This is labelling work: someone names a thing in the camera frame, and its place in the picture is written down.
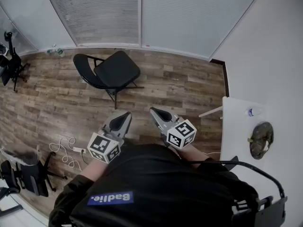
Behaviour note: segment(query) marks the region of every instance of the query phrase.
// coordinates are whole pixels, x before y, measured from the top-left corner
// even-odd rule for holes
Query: baseboard
[[[226,65],[224,61],[211,59],[210,63],[222,65],[223,67],[223,76],[224,76],[224,85],[225,85],[225,95],[229,97],[229,88],[228,88],[228,79],[227,79],[227,72],[226,72]]]

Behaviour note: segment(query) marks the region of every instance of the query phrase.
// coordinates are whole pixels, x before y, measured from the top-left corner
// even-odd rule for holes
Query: black shirt
[[[65,186],[49,226],[223,227],[248,193],[257,196],[222,165],[194,169],[164,146],[125,146],[96,182],[78,175]]]

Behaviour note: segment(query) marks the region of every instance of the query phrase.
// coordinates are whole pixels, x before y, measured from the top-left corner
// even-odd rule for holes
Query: office chair
[[[8,185],[8,188],[0,188],[0,200],[6,196],[20,192],[20,186],[17,183],[16,172],[13,168],[11,168],[9,161],[4,161],[1,163],[0,178],[2,180],[5,180],[6,184]],[[17,206],[12,207],[8,210],[0,210],[0,218],[22,209],[22,205],[18,204]]]
[[[3,72],[1,78],[4,86],[9,82],[9,79],[12,79],[12,81],[15,83],[14,92],[17,92],[16,84],[18,78],[21,78],[24,82],[26,82],[24,77],[20,76],[20,73],[26,66],[29,66],[30,64],[26,63],[24,66],[21,65],[21,58],[17,55],[16,50],[12,45],[12,35],[13,34],[11,32],[4,33],[4,39],[9,43],[9,53],[11,54],[11,60],[8,62],[7,68]]]
[[[34,166],[21,165],[22,181],[24,182],[25,188],[27,190],[33,192],[37,196],[48,197],[48,190],[45,184],[45,180],[47,181],[52,191],[56,191],[56,189],[52,187],[48,175],[56,176],[65,180],[67,179],[66,176],[60,176],[48,171],[50,158],[51,156],[55,155],[55,152],[49,153],[44,165],[42,165],[41,161],[39,161],[38,164]]]
[[[89,66],[88,58],[94,60],[95,74]],[[117,109],[117,93],[119,91],[144,88],[138,87],[134,83],[134,80],[140,76],[140,69],[123,51],[117,51],[106,60],[89,55],[76,54],[73,61],[84,81],[95,88],[104,89],[107,92],[115,103],[115,109]],[[128,87],[130,83],[133,83],[135,87]]]

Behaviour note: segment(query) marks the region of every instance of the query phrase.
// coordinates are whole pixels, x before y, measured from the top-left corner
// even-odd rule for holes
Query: chair backrest
[[[9,188],[12,187],[20,190],[17,178],[15,177],[15,171],[7,160],[1,163],[1,175]]]
[[[76,54],[73,58],[74,64],[80,74],[80,76],[85,80],[88,84],[93,87],[104,89],[106,85],[102,83],[102,81],[94,74],[89,66],[89,60],[87,55],[84,54]]]
[[[40,161],[34,166],[21,165],[21,172],[24,186],[27,190],[44,197],[48,197],[48,190],[45,183],[47,172],[44,170]]]

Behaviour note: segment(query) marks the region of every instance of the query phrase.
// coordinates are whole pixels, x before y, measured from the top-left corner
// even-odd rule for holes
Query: forearm
[[[208,155],[202,153],[192,145],[184,147],[182,150],[177,150],[182,159],[186,161],[205,161],[209,158]],[[193,164],[193,167],[198,168],[200,164]]]
[[[80,173],[92,181],[98,180],[107,168],[107,163],[93,159],[91,163]]]

